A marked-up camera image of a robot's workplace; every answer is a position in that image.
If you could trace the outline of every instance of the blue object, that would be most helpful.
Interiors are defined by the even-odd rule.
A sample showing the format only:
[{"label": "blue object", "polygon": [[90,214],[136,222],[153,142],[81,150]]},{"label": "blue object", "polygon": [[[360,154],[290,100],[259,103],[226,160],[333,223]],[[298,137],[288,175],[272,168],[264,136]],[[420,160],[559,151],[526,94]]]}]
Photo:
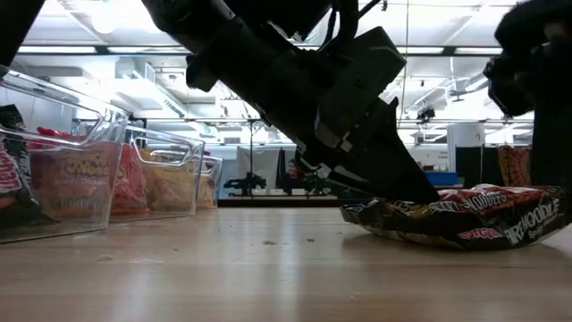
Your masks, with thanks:
[{"label": "blue object", "polygon": [[455,185],[458,183],[457,173],[425,173],[432,185]]}]

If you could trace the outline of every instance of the crumb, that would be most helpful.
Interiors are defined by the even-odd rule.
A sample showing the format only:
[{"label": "crumb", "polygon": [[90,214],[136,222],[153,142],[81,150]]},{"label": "crumb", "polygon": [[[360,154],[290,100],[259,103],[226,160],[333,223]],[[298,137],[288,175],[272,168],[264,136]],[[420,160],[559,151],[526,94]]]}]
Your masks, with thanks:
[{"label": "crumb", "polygon": [[97,261],[110,261],[114,260],[114,257],[111,255],[101,255]]}]

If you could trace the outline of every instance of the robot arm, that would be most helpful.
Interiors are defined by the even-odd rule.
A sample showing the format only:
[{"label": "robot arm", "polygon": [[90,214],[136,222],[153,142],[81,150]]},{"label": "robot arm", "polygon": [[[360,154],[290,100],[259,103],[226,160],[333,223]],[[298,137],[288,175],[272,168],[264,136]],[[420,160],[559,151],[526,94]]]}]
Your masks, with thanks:
[{"label": "robot arm", "polygon": [[[397,98],[379,98],[406,61],[381,27],[355,38],[358,0],[142,1],[193,53],[187,84],[222,81],[298,145],[299,166],[379,197],[438,199],[397,134]],[[319,50],[287,40],[307,37],[331,8],[341,29]]]}]

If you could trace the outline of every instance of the table surface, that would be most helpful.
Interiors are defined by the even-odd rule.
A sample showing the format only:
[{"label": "table surface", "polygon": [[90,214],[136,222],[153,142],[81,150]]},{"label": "table surface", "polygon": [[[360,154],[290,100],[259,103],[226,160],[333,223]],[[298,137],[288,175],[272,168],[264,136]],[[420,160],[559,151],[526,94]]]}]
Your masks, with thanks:
[{"label": "table surface", "polygon": [[0,246],[0,320],[572,321],[572,230],[500,252],[385,241],[337,209],[220,209]]}]

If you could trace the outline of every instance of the clear plastic bin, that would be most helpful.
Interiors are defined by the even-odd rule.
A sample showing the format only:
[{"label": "clear plastic bin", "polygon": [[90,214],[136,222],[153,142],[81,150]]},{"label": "clear plastic bin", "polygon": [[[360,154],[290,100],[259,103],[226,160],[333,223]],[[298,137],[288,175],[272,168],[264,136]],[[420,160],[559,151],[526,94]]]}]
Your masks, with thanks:
[{"label": "clear plastic bin", "polygon": [[194,215],[205,142],[128,126],[111,221]]},{"label": "clear plastic bin", "polygon": [[203,157],[198,186],[198,209],[218,208],[218,195],[223,177],[223,160],[219,157]]},{"label": "clear plastic bin", "polygon": [[0,103],[0,242],[104,229],[128,114],[3,66]]}]

